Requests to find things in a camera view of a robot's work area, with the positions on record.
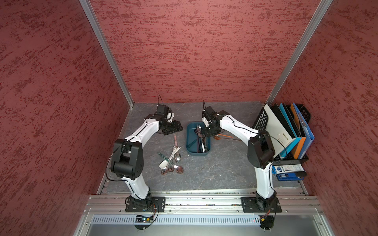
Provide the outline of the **green patterned spoon handle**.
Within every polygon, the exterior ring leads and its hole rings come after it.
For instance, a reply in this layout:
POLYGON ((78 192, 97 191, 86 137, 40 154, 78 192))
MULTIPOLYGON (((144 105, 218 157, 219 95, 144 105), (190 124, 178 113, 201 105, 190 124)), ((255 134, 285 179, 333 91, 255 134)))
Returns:
POLYGON ((167 163, 167 164, 169 164, 169 162, 170 162, 169 158, 167 158, 164 154, 162 154, 160 152, 158 152, 158 155, 163 159, 163 161, 161 163, 167 163))

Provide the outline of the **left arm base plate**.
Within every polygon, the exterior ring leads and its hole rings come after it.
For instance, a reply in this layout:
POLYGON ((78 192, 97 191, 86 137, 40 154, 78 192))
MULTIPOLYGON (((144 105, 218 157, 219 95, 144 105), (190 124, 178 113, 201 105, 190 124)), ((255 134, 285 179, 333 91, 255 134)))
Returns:
POLYGON ((146 199, 136 199, 129 196, 125 200, 125 212, 164 212, 165 197, 148 195, 146 199))

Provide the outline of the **pink riveted spoon handle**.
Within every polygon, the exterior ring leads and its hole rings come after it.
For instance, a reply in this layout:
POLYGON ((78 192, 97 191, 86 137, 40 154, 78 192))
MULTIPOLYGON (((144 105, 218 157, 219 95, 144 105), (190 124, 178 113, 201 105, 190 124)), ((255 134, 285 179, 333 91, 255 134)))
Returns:
POLYGON ((178 143, 177 143, 177 136, 176 134, 174 134, 174 141, 175 141, 175 148, 178 148, 178 143))

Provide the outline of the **orange plastic spoon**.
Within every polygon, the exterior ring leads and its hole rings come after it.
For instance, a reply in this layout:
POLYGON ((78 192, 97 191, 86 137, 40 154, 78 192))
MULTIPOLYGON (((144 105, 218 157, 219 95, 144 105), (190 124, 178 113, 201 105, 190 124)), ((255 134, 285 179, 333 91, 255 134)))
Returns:
POLYGON ((220 140, 220 139, 234 139, 232 136, 227 136, 227 135, 222 135, 222 134, 217 134, 214 136, 214 138, 216 140, 220 140))

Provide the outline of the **silver steel spoon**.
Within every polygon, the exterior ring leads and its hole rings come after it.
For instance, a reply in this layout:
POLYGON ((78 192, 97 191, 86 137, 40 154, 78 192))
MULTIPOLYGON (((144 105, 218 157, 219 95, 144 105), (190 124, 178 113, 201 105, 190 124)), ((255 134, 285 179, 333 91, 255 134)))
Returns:
POLYGON ((202 127, 199 124, 196 126, 196 133, 197 133, 197 136, 198 136, 200 142, 203 142, 202 127))

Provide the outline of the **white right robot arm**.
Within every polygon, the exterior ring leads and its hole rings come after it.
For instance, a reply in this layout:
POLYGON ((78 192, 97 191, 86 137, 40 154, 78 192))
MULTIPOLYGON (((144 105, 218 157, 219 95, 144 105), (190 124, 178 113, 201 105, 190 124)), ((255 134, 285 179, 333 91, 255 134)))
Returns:
POLYGON ((212 137, 226 130, 248 147, 247 159, 254 166, 257 180, 256 205, 259 211, 267 211, 276 199, 272 182, 272 164, 275 150, 269 133, 258 131, 238 120, 226 111, 216 112, 212 107, 202 111, 205 124, 203 134, 212 137))

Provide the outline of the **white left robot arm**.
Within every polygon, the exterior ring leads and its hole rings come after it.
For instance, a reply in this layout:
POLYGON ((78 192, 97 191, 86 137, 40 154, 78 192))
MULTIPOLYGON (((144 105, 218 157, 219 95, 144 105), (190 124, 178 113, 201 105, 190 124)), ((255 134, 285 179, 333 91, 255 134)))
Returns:
POLYGON ((110 157, 110 170, 128 186, 132 204, 142 211, 152 205, 150 188, 142 176, 144 168, 143 147, 155 133, 169 135, 183 130, 181 123, 174 120, 173 111, 158 104, 154 114, 149 114, 143 124, 125 139, 118 139, 110 157))

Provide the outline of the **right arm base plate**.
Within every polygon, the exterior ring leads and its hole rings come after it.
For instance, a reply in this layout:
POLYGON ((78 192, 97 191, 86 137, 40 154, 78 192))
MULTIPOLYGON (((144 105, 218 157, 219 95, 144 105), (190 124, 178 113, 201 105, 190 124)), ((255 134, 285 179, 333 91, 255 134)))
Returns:
POLYGON ((241 206, 244 213, 281 213, 281 204, 278 198, 272 196, 269 199, 264 199, 260 197, 242 197, 241 206))

